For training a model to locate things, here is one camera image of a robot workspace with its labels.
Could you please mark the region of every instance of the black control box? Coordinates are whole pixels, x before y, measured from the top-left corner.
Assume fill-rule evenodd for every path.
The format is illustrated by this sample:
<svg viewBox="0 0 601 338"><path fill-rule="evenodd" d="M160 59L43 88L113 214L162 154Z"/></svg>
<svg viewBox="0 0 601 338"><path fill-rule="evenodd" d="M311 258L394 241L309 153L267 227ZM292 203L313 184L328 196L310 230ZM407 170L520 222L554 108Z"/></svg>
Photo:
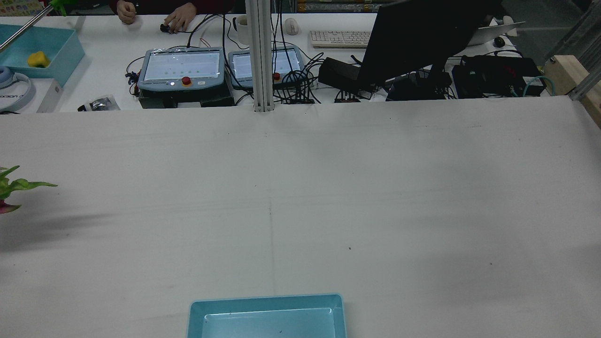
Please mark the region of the black control box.
<svg viewBox="0 0 601 338"><path fill-rule="evenodd" d="M539 96L546 88L544 81L536 79L541 73L530 58L478 55L463 60L451 72L460 99L488 94L524 96L526 86L526 96Z"/></svg>
<svg viewBox="0 0 601 338"><path fill-rule="evenodd" d="M319 67L317 81L355 95L359 95L360 91L372 91L371 86L359 82L358 76L359 67L326 58Z"/></svg>
<svg viewBox="0 0 601 338"><path fill-rule="evenodd" d="M231 85L223 84L205 89L180 91L140 90L138 100L144 109L177 108L178 103L199 102L200 107L234 106Z"/></svg>

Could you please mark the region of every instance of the yellow sponge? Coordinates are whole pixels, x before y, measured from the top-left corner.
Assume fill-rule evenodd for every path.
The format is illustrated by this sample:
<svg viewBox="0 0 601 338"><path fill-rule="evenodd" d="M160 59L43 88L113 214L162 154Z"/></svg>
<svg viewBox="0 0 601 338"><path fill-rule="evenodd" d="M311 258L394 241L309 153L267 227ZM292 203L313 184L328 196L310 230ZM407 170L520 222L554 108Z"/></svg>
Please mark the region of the yellow sponge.
<svg viewBox="0 0 601 338"><path fill-rule="evenodd" d="M39 51L31 54L27 58L27 64L30 67L46 68L50 64L50 60L48 59L48 57L46 57L46 54L44 54L44 52Z"/></svg>

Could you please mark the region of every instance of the white tabletop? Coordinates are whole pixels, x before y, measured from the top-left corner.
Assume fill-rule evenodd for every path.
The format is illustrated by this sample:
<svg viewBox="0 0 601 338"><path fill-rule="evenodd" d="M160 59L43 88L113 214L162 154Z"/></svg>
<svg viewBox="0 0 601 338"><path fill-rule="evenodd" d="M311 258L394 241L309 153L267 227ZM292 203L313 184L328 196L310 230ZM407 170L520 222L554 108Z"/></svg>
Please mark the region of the white tabletop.
<svg viewBox="0 0 601 338"><path fill-rule="evenodd" d="M190 29L201 21L204 16L199 15L190 25ZM348 29L370 31L376 15L373 13L352 14L284 14L283 19L293 17L300 25L301 33L290 36L285 35L287 42L298 45L309 56L313 57L320 52L326 56L336 58L340 61L353 63L351 54L362 58L362 49L314 49L310 46L307 34L309 30ZM2 23L23 25L28 17L3 17ZM156 48L169 48L177 45L185 45L188 34L166 34L159 31L159 25L164 16L138 16L132 25L121 23L117 16L69 16L69 17L44 17L36 26L47 26L55 28L70 28L77 31L79 40L84 48L85 56L79 63L70 79L64 86L64 93L58 105L58 111L75 111L77 107L85 102L100 96L113 95L122 110L140 109L136 97L129 94L130 85L127 83L127 65L135 58L143 57L147 50ZM193 36L192 46L204 46L200 44L199 38L204 38L211 46L221 46L222 22L215 18L208 25L203 25ZM230 37L237 41L237 32L232 29ZM239 48L226 39L226 52L235 51ZM477 55L496 50L492 43L468 47L461 54ZM450 60L449 65L458 60ZM134 72L140 70L142 60L132 64ZM319 85L315 93L324 102L333 102L338 90L324 88ZM234 98L243 94L236 91ZM385 97L376 96L374 100L384 100ZM249 98L242 102L252 105Z"/></svg>
<svg viewBox="0 0 601 338"><path fill-rule="evenodd" d="M1 336L184 338L193 300L325 292L349 338L601 336L579 103L246 108L0 116L10 178L58 184L0 215Z"/></svg>

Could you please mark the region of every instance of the white keyboard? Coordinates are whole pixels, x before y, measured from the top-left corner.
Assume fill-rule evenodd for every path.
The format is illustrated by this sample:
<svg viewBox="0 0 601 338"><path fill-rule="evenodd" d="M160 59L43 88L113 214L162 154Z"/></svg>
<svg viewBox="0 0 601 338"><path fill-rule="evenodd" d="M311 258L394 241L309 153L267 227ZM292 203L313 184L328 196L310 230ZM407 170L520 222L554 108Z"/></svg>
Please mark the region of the white keyboard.
<svg viewBox="0 0 601 338"><path fill-rule="evenodd" d="M371 32L363 31L310 31L313 48L367 48Z"/></svg>

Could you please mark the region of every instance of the teal plastic bin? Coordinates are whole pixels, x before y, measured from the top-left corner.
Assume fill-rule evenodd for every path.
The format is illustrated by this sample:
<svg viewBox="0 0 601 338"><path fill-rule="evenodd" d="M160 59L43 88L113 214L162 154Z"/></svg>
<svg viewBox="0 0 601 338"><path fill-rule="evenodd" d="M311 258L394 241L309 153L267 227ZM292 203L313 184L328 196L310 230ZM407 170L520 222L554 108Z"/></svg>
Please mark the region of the teal plastic bin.
<svg viewBox="0 0 601 338"><path fill-rule="evenodd" d="M337 293L195 301L188 338L346 338Z"/></svg>
<svg viewBox="0 0 601 338"><path fill-rule="evenodd" d="M21 26L0 25L0 40L6 41L19 28ZM47 68L27 65L27 58L38 51L44 52L50 60ZM34 26L0 53L0 66L6 66L30 78L54 78L64 86L84 55L84 49L74 30Z"/></svg>

